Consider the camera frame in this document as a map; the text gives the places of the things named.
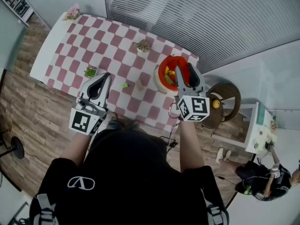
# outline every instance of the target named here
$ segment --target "dining table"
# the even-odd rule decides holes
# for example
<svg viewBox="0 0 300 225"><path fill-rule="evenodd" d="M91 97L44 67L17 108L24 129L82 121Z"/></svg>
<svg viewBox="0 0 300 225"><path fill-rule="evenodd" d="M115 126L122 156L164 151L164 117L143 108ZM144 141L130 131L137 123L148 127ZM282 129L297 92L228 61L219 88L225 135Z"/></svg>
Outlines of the dining table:
<svg viewBox="0 0 300 225"><path fill-rule="evenodd" d="M87 68L95 69L96 74L109 72L110 111L171 131L180 114L176 106L171 106L177 92L158 89L154 71L170 55L182 56L193 66L198 57L173 42L125 23L87 14L76 20L64 18L65 13L51 29L30 76L77 97L89 80L85 76ZM150 51L135 48L142 39L150 45Z"/></svg>

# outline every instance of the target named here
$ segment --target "table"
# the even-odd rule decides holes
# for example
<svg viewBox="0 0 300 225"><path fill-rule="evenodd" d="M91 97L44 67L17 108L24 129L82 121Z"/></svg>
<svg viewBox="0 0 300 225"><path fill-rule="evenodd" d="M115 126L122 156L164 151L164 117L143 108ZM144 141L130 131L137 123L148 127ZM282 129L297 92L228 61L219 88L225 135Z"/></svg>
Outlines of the table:
<svg viewBox="0 0 300 225"><path fill-rule="evenodd" d="M159 91L153 72L168 55L183 56L196 65L191 52L136 27L92 15L75 21L57 21L44 42L30 75L43 83L77 97L87 67L97 74L109 72L112 85L108 109L132 120L170 131L177 119L168 115L175 92ZM145 39L151 51L138 52L134 43ZM140 80L144 89L135 82ZM172 116L179 111L172 109Z"/></svg>
<svg viewBox="0 0 300 225"><path fill-rule="evenodd" d="M260 104L256 102L255 104L241 104L240 110L242 109L252 109L251 117L250 117L250 124L247 131L245 142L238 142L232 139L224 138L218 135L213 134L211 137L221 140L226 143L230 143L236 146L240 146L245 148L245 151L252 152L254 154L259 153L265 153L267 150L264 148L266 138L264 135L267 135L268 131L270 130L271 121L273 119L273 116L264 108L264 119L263 124L259 125L256 123L257 114L259 111ZM223 105L224 109L232 109L232 105ZM271 135L272 140L276 142L277 137L275 135ZM259 145L257 148L255 148L255 143L258 142Z"/></svg>

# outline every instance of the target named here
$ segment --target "black round base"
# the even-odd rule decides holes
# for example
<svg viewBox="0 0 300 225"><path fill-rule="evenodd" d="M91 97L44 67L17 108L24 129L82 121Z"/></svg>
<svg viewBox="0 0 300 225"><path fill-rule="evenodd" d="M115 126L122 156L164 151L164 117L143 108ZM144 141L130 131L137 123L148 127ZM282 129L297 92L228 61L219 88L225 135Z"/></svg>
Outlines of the black round base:
<svg viewBox="0 0 300 225"><path fill-rule="evenodd" d="M18 159L22 159L24 157L24 147L19 138L17 138L17 137L11 138L11 148L12 149L15 148L14 155Z"/></svg>

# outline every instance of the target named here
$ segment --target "wooden floor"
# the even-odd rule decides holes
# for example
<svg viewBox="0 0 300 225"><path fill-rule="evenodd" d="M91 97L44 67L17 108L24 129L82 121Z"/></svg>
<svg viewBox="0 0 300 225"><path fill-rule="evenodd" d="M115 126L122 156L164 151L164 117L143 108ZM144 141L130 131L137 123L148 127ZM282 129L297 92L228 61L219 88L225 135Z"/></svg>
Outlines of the wooden floor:
<svg viewBox="0 0 300 225"><path fill-rule="evenodd" d="M17 60L12 71L7 71L0 92L0 120L1 130L7 128L11 132L4 134L7 145L12 136L17 136L23 143L25 158L16 159L8 154L0 159L3 172L23 191L34 196L38 191L47 168L54 158L68 146L74 135L68 129L70 109L74 105L75 97L50 89L41 82L30 78L29 73L37 53L45 40L49 30L34 15L29 21L29 29L23 40ZM229 145L212 139L212 130L206 129L200 123L195 123L199 145L202 148L206 164L213 168L215 175L226 177L233 183L240 179L225 171L215 162L219 147L232 149L232 160L245 163L252 154L243 148ZM237 116L230 122L221 124L215 134L243 140L248 124ZM142 129L156 136L169 136L167 133L142 124ZM172 149L167 157L172 167L179 170L180 145ZM234 194L234 185L216 178L225 204Z"/></svg>

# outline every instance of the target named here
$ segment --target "checkered tablecloth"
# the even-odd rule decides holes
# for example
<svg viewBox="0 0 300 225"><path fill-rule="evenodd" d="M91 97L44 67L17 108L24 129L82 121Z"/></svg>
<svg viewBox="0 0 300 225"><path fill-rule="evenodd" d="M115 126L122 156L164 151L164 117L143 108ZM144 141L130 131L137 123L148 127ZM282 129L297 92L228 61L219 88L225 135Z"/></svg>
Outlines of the checkered tablecloth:
<svg viewBox="0 0 300 225"><path fill-rule="evenodd" d="M134 43L145 39L151 51L142 53ZM97 74L109 72L112 85L108 109L130 119L170 131L177 119L168 115L174 92L160 92L153 72L167 55L183 56L196 65L198 57L154 34L116 21L81 15L69 27L44 76L44 83L75 97L88 78L87 67ZM140 79L144 88L135 82ZM172 116L179 112L172 109Z"/></svg>

